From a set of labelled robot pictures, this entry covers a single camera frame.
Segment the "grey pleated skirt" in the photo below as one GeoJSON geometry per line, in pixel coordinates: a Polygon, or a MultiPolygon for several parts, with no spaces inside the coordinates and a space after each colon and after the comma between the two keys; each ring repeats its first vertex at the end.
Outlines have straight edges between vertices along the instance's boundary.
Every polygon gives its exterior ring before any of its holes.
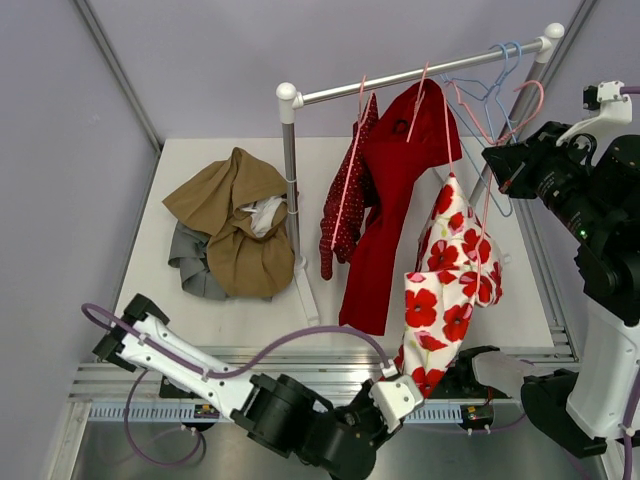
{"type": "Polygon", "coordinates": [[[168,265],[179,270],[181,288],[195,297],[223,301],[228,294],[212,274],[207,257],[210,236],[177,222],[168,265]]]}

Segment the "tan skirt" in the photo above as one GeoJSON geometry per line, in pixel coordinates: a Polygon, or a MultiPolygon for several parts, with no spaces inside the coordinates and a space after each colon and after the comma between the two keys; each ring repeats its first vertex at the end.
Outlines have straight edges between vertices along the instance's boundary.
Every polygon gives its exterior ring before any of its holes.
{"type": "Polygon", "coordinates": [[[231,297],[270,298],[293,280],[287,182],[271,164],[235,147],[163,200],[185,227],[208,236],[209,271],[231,297]]]}

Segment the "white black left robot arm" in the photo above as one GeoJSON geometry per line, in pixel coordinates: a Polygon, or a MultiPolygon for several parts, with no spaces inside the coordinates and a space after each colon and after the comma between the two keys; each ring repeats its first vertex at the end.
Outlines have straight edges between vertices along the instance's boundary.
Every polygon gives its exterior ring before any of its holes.
{"type": "Polygon", "coordinates": [[[289,334],[245,366],[233,368],[171,331],[168,317],[142,295],[136,295],[120,317],[91,303],[81,311],[106,332],[93,349],[98,359],[129,371],[161,373],[208,402],[257,444],[284,458],[296,455],[333,479],[367,478],[380,446],[422,402],[413,381],[400,375],[387,357],[381,359],[382,379],[363,382],[341,407],[285,374],[273,378],[253,372],[268,353],[293,339],[321,333],[319,327],[289,334]]]}

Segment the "red white floral garment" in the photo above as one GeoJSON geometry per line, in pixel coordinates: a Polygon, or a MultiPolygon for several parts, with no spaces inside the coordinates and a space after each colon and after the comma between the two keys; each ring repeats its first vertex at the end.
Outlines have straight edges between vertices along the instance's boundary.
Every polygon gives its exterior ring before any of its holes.
{"type": "Polygon", "coordinates": [[[405,327],[396,366],[427,398],[453,364],[476,308],[502,295],[502,253],[455,175],[442,186],[404,275],[405,327]]]}

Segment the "red skirt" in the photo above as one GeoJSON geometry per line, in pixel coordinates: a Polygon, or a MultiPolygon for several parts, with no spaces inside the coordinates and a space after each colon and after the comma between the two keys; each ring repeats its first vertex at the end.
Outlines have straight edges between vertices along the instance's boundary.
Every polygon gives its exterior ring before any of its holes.
{"type": "Polygon", "coordinates": [[[385,334],[396,252],[414,184],[427,169],[462,158],[453,115],[430,79],[417,136],[406,143],[418,84],[395,98],[364,146],[378,201],[350,261],[339,323],[375,336],[385,334]]]}

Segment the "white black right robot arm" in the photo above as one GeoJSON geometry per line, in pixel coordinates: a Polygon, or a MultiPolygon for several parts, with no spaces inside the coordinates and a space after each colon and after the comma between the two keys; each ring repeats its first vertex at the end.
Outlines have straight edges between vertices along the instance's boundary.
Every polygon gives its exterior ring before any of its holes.
{"type": "Polygon", "coordinates": [[[575,258],[588,298],[579,371],[545,373],[498,349],[454,371],[456,389],[486,387],[519,401],[529,421],[577,458],[608,441],[639,444],[639,137],[612,140],[598,162],[597,136],[548,122],[482,156],[502,193],[539,199],[578,241],[575,258]]]}

